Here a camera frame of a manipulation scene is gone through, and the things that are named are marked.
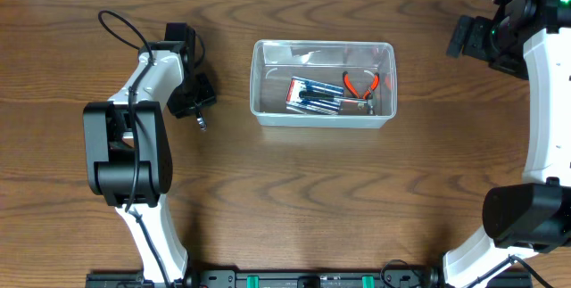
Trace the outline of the red handled pliers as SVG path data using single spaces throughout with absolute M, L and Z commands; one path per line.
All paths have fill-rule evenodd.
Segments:
M 367 90 L 364 92 L 363 95 L 361 95 L 357 89 L 355 88 L 355 86 L 353 85 L 353 83 L 351 82 L 351 78 L 350 78 L 350 74 L 348 71 L 344 71 L 342 73 L 342 78 L 343 78 L 343 84 L 344 87 L 350 92 L 350 94 L 357 99 L 361 99 L 361 100 L 369 100 L 372 98 L 375 90 L 378 88 L 379 84 L 380 84 L 380 74 L 378 72 L 372 73 L 372 72 L 368 72 L 368 74 L 372 75 L 373 81 L 372 83 L 368 86 Z

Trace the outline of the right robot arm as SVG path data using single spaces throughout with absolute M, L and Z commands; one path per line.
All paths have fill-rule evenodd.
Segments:
M 491 189 L 483 224 L 443 255 L 436 287 L 546 285 L 514 264 L 570 244 L 570 0 L 493 0 L 491 19 L 459 18 L 447 54 L 528 82 L 529 143 L 522 182 Z

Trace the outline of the silver double ring wrench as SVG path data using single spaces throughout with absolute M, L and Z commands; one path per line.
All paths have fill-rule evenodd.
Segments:
M 196 116 L 196 120 L 197 120 L 199 128 L 202 131 L 205 131 L 207 129 L 207 123 L 206 123 L 204 116 L 202 115 L 202 113 L 200 111 L 197 111 L 195 113 L 195 116 Z

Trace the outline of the small claw hammer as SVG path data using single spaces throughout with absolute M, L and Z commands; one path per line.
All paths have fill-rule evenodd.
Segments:
M 339 103 L 356 103 L 360 108 L 367 108 L 369 115 L 374 115 L 374 102 L 372 100 L 361 100 L 357 98 L 350 98 L 344 96 L 329 95 L 311 91 L 301 91 L 299 96 L 302 99 L 311 101 L 329 101 Z

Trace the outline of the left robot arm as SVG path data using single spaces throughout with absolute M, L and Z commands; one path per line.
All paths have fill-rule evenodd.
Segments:
M 88 287 L 187 285 L 188 253 L 167 197 L 173 163 L 163 113 L 207 128 L 201 110 L 217 99 L 207 76 L 195 72 L 202 43 L 187 24 L 167 24 L 162 40 L 138 48 L 138 65 L 120 91 L 83 110 L 89 187 L 124 220 L 143 261 L 138 275 L 90 275 Z

